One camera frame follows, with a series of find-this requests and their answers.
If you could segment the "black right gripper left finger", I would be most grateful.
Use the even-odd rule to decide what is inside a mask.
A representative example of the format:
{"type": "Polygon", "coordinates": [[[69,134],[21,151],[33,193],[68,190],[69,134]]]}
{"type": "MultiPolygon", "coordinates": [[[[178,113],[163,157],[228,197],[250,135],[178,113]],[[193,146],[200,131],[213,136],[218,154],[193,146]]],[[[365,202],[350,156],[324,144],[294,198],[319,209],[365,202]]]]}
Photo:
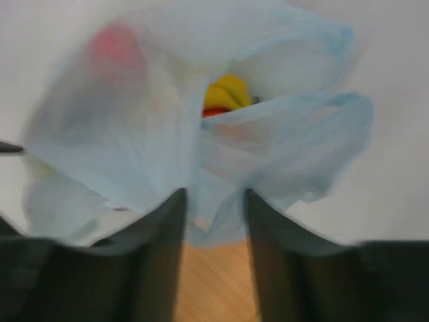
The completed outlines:
{"type": "Polygon", "coordinates": [[[2,321],[172,321],[185,189],[90,247],[26,237],[1,222],[2,321]]]}

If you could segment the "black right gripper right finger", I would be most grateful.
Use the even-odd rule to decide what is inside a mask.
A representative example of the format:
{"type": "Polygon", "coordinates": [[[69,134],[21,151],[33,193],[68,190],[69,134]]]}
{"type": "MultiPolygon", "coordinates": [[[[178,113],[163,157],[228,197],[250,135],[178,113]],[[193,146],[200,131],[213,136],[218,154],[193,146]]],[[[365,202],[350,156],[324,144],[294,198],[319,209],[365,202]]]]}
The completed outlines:
{"type": "Polygon", "coordinates": [[[263,321],[427,321],[428,242],[342,246],[244,196],[263,321]]]}

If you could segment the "light blue plastic bag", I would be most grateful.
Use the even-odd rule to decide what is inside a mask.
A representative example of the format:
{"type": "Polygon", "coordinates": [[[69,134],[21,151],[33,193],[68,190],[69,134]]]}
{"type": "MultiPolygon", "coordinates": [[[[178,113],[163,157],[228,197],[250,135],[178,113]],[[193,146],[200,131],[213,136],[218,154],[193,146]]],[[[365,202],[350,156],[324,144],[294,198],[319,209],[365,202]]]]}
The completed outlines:
{"type": "Polygon", "coordinates": [[[243,240],[243,193],[276,211],[325,197],[363,149],[364,96],[328,91],[353,30],[283,1],[181,1],[125,15],[141,69],[71,53],[28,126],[37,172],[25,199],[30,230],[71,244],[114,209],[149,215],[186,189],[186,239],[243,240]],[[202,117],[209,85],[234,74],[253,103],[202,117]]]}

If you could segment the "red fake fruit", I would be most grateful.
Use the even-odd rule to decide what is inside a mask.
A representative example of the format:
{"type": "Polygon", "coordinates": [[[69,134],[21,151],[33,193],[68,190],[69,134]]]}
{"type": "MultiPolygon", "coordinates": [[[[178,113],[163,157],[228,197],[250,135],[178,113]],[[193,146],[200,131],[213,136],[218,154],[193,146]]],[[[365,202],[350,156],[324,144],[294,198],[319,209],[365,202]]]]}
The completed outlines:
{"type": "Polygon", "coordinates": [[[228,112],[230,112],[230,110],[225,109],[225,108],[221,108],[221,107],[212,108],[212,109],[205,109],[202,113],[202,117],[203,118],[213,117],[213,116],[221,115],[221,114],[228,113],[228,112]]]}

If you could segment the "yellow fake banana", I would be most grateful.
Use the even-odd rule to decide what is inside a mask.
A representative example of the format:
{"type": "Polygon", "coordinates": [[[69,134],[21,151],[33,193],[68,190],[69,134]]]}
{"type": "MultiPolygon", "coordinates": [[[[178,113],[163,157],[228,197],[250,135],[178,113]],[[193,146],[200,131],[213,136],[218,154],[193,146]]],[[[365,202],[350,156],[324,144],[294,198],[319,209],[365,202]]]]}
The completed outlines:
{"type": "Polygon", "coordinates": [[[248,107],[252,103],[247,83],[234,74],[226,74],[208,86],[204,98],[204,110],[233,111],[248,107]]]}

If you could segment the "pink fake peach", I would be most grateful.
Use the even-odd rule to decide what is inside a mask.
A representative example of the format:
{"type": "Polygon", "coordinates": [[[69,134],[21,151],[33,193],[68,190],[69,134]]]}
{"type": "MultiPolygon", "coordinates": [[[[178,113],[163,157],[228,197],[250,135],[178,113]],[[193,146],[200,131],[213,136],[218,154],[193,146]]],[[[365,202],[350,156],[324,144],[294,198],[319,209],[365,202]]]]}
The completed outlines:
{"type": "Polygon", "coordinates": [[[123,24],[109,24],[90,41],[91,51],[97,60],[114,62],[126,69],[141,69],[145,55],[135,32],[123,24]]]}

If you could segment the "woven bamboo tray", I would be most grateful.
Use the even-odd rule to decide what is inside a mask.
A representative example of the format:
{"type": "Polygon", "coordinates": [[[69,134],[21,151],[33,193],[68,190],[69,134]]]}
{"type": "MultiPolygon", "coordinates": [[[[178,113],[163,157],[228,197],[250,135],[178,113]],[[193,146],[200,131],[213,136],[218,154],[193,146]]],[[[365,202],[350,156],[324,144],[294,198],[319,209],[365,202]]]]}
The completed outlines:
{"type": "Polygon", "coordinates": [[[259,321],[248,245],[183,245],[175,321],[259,321]]]}

